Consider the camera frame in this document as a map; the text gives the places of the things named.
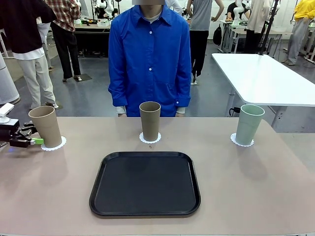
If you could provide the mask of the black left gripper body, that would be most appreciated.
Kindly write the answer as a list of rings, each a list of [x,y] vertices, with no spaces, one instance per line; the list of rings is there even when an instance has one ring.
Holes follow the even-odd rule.
[[[0,141],[9,142],[12,134],[14,134],[20,127],[18,119],[11,119],[7,123],[0,124]]]

